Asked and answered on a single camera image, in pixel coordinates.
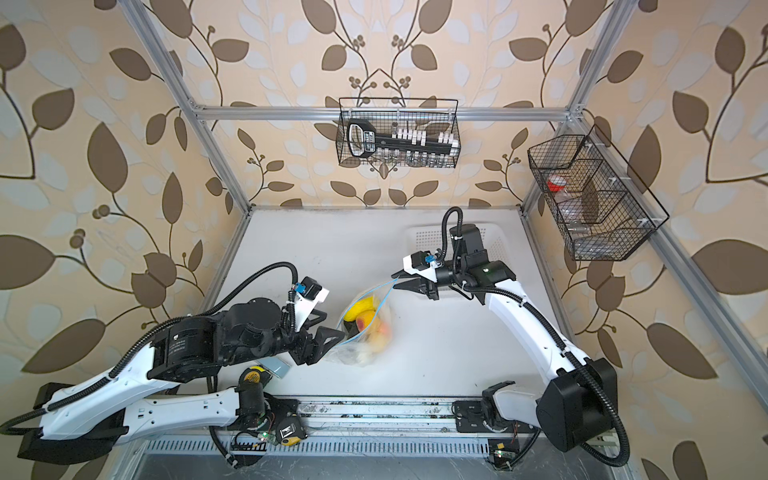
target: black cable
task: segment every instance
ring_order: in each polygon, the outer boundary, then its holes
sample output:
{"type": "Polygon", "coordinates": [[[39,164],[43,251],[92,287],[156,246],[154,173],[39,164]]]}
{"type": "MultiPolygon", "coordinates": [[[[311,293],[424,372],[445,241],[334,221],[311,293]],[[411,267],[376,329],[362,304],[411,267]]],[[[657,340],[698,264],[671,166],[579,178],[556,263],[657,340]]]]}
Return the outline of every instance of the black cable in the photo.
{"type": "Polygon", "coordinates": [[[442,248],[440,249],[437,256],[438,260],[440,261],[445,260],[445,255],[448,253],[448,218],[454,212],[456,212],[458,215],[458,219],[456,220],[456,226],[458,228],[456,236],[460,237],[462,235],[462,222],[464,221],[464,212],[462,212],[462,209],[459,207],[451,207],[448,209],[448,211],[445,212],[445,215],[442,216],[442,229],[440,230],[440,234],[442,235],[442,248]]]}
{"type": "MultiPolygon", "coordinates": [[[[249,276],[245,280],[243,280],[240,285],[238,285],[234,290],[232,290],[227,296],[225,296],[219,303],[212,306],[208,310],[200,313],[197,316],[209,316],[213,315],[214,313],[218,312],[224,306],[226,306],[229,302],[232,301],[232,299],[240,293],[246,286],[250,285],[255,279],[259,278],[260,276],[264,275],[265,273],[275,270],[276,268],[287,268],[291,272],[291,291],[288,293],[288,324],[285,325],[286,329],[288,329],[289,334],[293,334],[293,330],[296,328],[296,311],[293,308],[293,301],[296,298],[296,292],[293,290],[293,286],[296,285],[299,282],[299,273],[296,270],[296,267],[289,262],[277,262],[272,263],[271,265],[265,266],[263,269],[255,272],[253,275],[249,276]]],[[[123,371],[125,366],[136,356],[136,354],[144,348],[149,341],[154,338],[154,336],[160,332],[163,329],[166,329],[170,326],[174,326],[177,323],[179,323],[181,320],[190,318],[186,316],[178,316],[173,319],[166,320],[165,322],[160,323],[159,325],[156,325],[153,329],[150,329],[148,332],[146,332],[144,335],[142,335],[139,340],[134,343],[131,348],[128,349],[128,351],[125,353],[125,355],[122,356],[122,358],[118,361],[118,363],[114,366],[112,370],[110,370],[109,374],[89,387],[82,389],[80,392],[75,393],[74,395],[70,395],[69,397],[65,399],[61,399],[58,402],[53,402],[51,405],[49,405],[45,409],[37,409],[33,410],[31,412],[27,412],[23,415],[19,415],[17,417],[14,417],[13,419],[8,420],[7,422],[4,422],[0,425],[0,435],[24,435],[26,432],[30,432],[30,428],[25,429],[15,429],[16,425],[26,422],[28,420],[35,419],[39,416],[45,415],[47,412],[53,412],[54,410],[60,409],[61,407],[67,406],[73,402],[77,402],[80,399],[83,399],[93,392],[98,391],[99,389],[106,386],[109,382],[111,382],[112,379],[116,378],[120,372],[123,371]]]]}
{"type": "Polygon", "coordinates": [[[520,453],[515,456],[511,462],[507,462],[507,466],[510,470],[517,465],[523,458],[523,456],[528,453],[528,450],[530,450],[533,447],[533,444],[536,443],[536,439],[541,434],[541,429],[536,429],[533,432],[533,436],[528,440],[528,442],[525,444],[523,449],[520,451],[520,453]]]}
{"type": "MultiPolygon", "coordinates": [[[[552,337],[555,345],[557,345],[560,350],[567,349],[568,346],[565,345],[565,342],[560,337],[557,330],[554,329],[554,327],[547,321],[541,312],[536,309],[536,307],[528,302],[523,302],[523,299],[520,296],[500,288],[484,286],[468,286],[464,288],[464,291],[471,293],[496,293],[497,295],[506,296],[513,299],[515,302],[520,303],[523,308],[525,308],[528,312],[531,313],[531,315],[536,318],[536,320],[538,320],[538,322],[545,328],[545,330],[547,330],[547,333],[549,333],[549,336],[552,337]]],[[[574,366],[576,373],[587,383],[589,389],[598,396],[598,400],[600,400],[600,404],[602,404],[605,412],[607,412],[608,416],[611,418],[611,423],[616,429],[616,435],[619,438],[619,453],[615,457],[609,457],[598,452],[594,447],[587,444],[586,442],[582,443],[581,447],[586,450],[588,454],[592,455],[600,462],[603,462],[605,465],[609,465],[611,467],[622,467],[626,465],[629,461],[630,455],[629,438],[627,437],[627,430],[624,428],[624,423],[621,422],[621,418],[619,418],[618,412],[611,402],[611,399],[608,398],[600,385],[598,385],[597,381],[592,378],[592,375],[590,375],[587,371],[587,367],[582,365],[573,353],[570,351],[565,351],[564,355],[565,358],[567,358],[568,361],[571,362],[571,364],[574,366]]]]}

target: sticker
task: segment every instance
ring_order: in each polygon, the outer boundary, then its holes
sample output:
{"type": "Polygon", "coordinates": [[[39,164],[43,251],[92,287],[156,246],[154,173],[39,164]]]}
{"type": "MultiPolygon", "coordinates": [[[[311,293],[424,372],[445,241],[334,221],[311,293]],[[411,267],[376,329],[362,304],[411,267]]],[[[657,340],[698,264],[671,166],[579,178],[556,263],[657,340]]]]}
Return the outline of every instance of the sticker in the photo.
{"type": "Polygon", "coordinates": [[[292,425],[288,425],[286,428],[280,430],[280,436],[283,438],[286,438],[288,435],[294,433],[296,431],[296,427],[292,425]]]}

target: metal vent grille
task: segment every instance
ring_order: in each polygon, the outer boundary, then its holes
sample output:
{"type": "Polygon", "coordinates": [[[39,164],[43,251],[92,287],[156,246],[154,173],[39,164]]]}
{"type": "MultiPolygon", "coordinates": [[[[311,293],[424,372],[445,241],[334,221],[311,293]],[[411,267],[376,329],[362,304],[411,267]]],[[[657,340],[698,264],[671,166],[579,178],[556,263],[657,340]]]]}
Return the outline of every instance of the metal vent grille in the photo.
{"type": "MultiPolygon", "coordinates": [[[[249,443],[243,438],[241,443],[249,443]]],[[[355,437],[315,437],[293,447],[268,445],[266,452],[238,452],[244,455],[311,456],[398,456],[484,458],[488,456],[487,439],[393,438],[357,439],[355,437]]],[[[164,435],[152,440],[148,455],[219,455],[205,435],[164,435]]]]}

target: black wire basket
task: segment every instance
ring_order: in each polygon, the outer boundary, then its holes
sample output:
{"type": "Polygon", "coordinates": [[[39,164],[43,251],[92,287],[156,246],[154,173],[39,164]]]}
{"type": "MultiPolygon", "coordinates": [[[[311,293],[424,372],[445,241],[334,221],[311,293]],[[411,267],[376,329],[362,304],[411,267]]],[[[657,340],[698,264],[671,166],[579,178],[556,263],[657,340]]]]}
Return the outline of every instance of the black wire basket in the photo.
{"type": "Polygon", "coordinates": [[[458,100],[444,98],[340,98],[339,165],[456,168],[457,109],[458,100]]]}
{"type": "Polygon", "coordinates": [[[531,172],[574,260],[626,260],[669,219],[621,152],[616,150],[626,172],[617,173],[605,160],[601,150],[608,147],[593,127],[586,135],[561,135],[528,149],[531,172]],[[647,211],[630,184],[648,194],[658,211],[647,211]]]}

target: black mount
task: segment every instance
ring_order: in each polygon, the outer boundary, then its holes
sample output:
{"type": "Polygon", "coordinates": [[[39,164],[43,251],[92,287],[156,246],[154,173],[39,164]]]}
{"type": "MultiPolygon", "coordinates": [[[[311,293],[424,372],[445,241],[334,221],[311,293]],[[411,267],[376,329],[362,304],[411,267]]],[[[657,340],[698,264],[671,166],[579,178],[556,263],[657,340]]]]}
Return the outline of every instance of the black mount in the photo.
{"type": "MultiPolygon", "coordinates": [[[[309,277],[302,281],[305,295],[312,298],[322,287],[309,277]]],[[[212,316],[191,316],[160,331],[151,341],[154,368],[147,378],[186,383],[218,374],[222,366],[249,362],[278,353],[289,352],[297,365],[317,363],[345,333],[324,326],[315,337],[307,331],[326,318],[313,310],[317,318],[302,325],[298,332],[284,327],[285,313],[267,298],[238,303],[212,316]]]]}

